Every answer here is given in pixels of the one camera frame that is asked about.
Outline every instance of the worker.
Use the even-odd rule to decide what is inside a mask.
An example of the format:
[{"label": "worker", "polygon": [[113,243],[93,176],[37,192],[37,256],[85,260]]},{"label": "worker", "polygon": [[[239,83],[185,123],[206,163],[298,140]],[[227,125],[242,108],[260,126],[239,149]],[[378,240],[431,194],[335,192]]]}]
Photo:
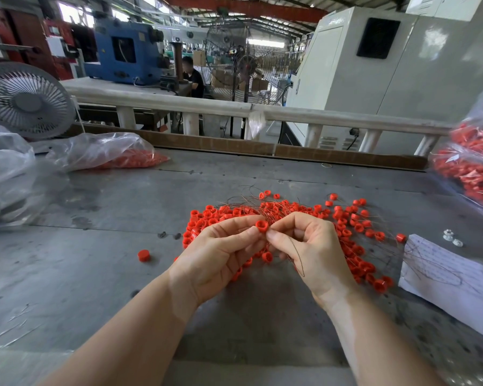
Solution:
[{"label": "worker", "polygon": [[281,259],[290,257],[317,304],[331,318],[359,386],[444,385],[391,320],[360,291],[331,222],[292,213],[260,233],[254,225],[261,219],[244,216],[207,227],[168,270],[41,385],[161,384],[193,313],[217,295],[267,241]]},{"label": "worker", "polygon": [[202,99],[204,96],[204,83],[200,73],[193,68],[193,58],[182,58],[183,78],[192,83],[192,97]]}]

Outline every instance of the metal railing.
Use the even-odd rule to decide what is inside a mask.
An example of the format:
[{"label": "metal railing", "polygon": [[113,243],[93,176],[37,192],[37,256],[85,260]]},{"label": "metal railing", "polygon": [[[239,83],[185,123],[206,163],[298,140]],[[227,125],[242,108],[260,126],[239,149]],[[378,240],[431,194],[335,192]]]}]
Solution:
[{"label": "metal railing", "polygon": [[199,135],[199,114],[248,118],[251,112],[262,111],[266,120],[307,123],[305,147],[317,148],[323,125],[366,129],[360,152],[372,153],[383,131],[422,134],[415,155],[427,156],[440,136],[449,134],[451,124],[380,115],[344,113],[328,110],[309,110],[277,105],[251,104],[190,97],[133,93],[121,90],[99,90],[67,86],[67,91],[79,103],[114,105],[120,126],[135,128],[134,108],[177,111],[183,113],[184,134]]}]

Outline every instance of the forearm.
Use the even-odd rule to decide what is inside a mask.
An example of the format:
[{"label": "forearm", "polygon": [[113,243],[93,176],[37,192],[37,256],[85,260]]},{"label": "forearm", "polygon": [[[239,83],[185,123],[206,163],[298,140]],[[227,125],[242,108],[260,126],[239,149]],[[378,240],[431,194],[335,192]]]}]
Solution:
[{"label": "forearm", "polygon": [[361,293],[327,308],[359,386],[442,386],[444,383]]},{"label": "forearm", "polygon": [[166,271],[41,385],[160,384],[195,308],[193,292]]}]

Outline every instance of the left hand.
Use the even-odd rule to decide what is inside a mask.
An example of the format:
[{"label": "left hand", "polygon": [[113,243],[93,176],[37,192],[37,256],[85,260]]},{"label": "left hand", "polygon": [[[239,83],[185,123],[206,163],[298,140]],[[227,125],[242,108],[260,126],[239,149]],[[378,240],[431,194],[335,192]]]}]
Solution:
[{"label": "left hand", "polygon": [[261,215],[231,218],[207,227],[170,267],[193,288],[200,305],[218,294],[267,240],[254,225]]}]

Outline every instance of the black shirt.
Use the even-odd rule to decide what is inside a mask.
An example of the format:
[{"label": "black shirt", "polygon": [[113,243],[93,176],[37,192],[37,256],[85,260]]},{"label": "black shirt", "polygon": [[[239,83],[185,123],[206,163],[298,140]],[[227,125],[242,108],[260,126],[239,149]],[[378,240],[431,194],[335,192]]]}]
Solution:
[{"label": "black shirt", "polygon": [[204,83],[202,82],[202,76],[200,75],[200,73],[193,69],[191,76],[188,73],[183,72],[183,78],[185,80],[191,81],[192,83],[199,84],[196,89],[192,90],[192,97],[198,97],[202,99],[202,97],[204,96]]}]

